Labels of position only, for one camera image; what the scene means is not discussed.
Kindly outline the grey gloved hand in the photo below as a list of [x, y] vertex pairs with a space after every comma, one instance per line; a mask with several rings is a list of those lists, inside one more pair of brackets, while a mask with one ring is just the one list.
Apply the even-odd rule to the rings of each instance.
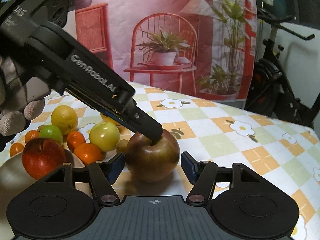
[[49, 86], [10, 57], [1, 58], [1, 135], [23, 131], [44, 109]]

